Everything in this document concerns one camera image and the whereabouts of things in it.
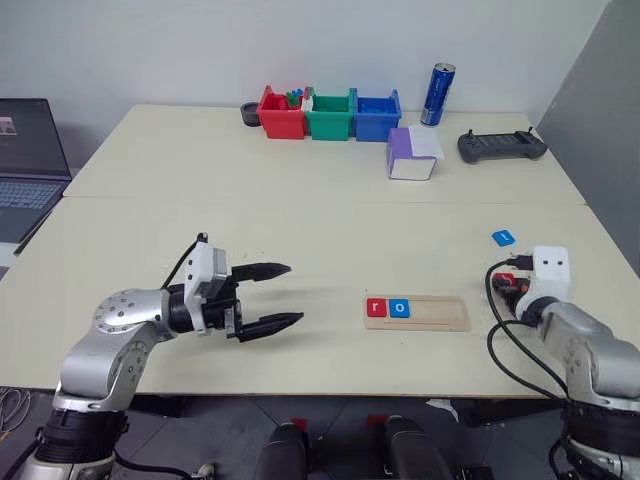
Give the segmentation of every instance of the white table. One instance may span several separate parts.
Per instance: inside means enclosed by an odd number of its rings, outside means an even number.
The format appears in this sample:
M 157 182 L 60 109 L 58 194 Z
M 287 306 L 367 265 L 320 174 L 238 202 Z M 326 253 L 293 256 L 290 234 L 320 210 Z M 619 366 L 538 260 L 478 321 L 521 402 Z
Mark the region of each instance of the white table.
M 490 238 L 505 227 L 517 239 L 513 249 Z M 510 252 L 537 244 L 568 247 L 572 300 L 640 346 L 638 277 L 584 205 L 66 198 L 0 282 L 0 384 L 54 387 L 101 300 L 125 288 L 157 288 L 198 231 L 227 249 L 232 265 L 293 267 L 241 287 L 248 319 L 298 310 L 305 317 L 242 345 L 221 332 L 158 345 L 142 392 L 530 395 L 486 352 L 493 319 L 483 276 Z M 459 295 L 472 329 L 365 330 L 367 291 Z M 530 332 L 522 337 L 559 367 Z M 497 348 L 517 373 L 555 389 L 509 342 L 499 339 Z
M 404 125 L 418 115 L 406 112 Z M 551 152 L 537 161 L 468 165 L 456 142 L 526 130 L 522 114 L 448 113 L 437 127 L 445 160 L 428 182 L 389 181 L 385 143 L 270 140 L 236 108 L 139 105 L 67 188 L 70 197 L 160 197 L 217 202 L 338 198 L 419 203 L 582 204 Z

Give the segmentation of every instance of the silver robot arm segment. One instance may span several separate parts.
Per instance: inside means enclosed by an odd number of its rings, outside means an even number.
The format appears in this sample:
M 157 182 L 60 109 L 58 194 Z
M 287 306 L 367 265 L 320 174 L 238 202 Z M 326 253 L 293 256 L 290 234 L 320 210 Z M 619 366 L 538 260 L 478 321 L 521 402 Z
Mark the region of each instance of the silver robot arm segment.
M 576 476 L 640 479 L 640 352 L 609 327 L 567 303 L 569 256 L 564 248 L 535 247 L 507 265 L 528 278 L 497 273 L 493 288 L 517 320 L 535 327 L 564 367 L 568 399 L 561 444 Z
M 169 285 L 183 264 L 184 284 Z M 127 428 L 124 411 L 156 344 L 185 332 L 208 335 L 212 329 L 245 342 L 293 325 L 302 313 L 276 313 L 244 324 L 236 295 L 239 282 L 269 280 L 290 270 L 279 263 L 256 263 L 229 273 L 224 250 L 199 234 L 162 288 L 124 290 L 104 300 L 89 332 L 64 360 L 52 414 L 21 478 L 108 478 L 115 444 Z

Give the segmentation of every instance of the plastic bin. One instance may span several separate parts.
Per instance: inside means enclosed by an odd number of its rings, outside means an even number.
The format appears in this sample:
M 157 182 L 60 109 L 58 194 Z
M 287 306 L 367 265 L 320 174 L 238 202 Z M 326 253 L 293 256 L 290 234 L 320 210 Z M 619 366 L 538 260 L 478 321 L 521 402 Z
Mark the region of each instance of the plastic bin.
M 305 112 L 314 140 L 348 140 L 352 134 L 356 89 L 344 97 L 316 95 L 311 90 L 313 107 Z
M 386 142 L 389 130 L 398 126 L 402 116 L 398 91 L 391 92 L 389 98 L 358 97 L 354 125 L 356 140 L 359 142 Z
M 267 85 L 257 110 L 267 137 L 303 139 L 305 117 L 301 105 L 302 97 L 297 106 L 290 107 L 286 95 L 274 93 L 271 85 Z

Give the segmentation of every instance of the laptop screen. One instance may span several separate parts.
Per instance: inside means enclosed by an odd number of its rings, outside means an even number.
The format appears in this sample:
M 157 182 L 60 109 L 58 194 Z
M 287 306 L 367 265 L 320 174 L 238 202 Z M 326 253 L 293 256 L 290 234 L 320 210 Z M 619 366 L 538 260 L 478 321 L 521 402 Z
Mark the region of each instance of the laptop screen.
M 71 178 L 49 103 L 0 98 L 0 176 Z

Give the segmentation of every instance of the black controller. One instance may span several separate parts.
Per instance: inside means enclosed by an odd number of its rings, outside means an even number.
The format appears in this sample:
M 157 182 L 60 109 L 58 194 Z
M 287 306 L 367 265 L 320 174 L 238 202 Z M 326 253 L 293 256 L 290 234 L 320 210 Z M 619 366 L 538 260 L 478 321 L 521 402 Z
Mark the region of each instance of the black controller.
M 542 140 L 529 131 L 494 135 L 474 135 L 472 130 L 458 138 L 458 150 L 467 163 L 483 158 L 526 157 L 536 159 L 547 151 Z

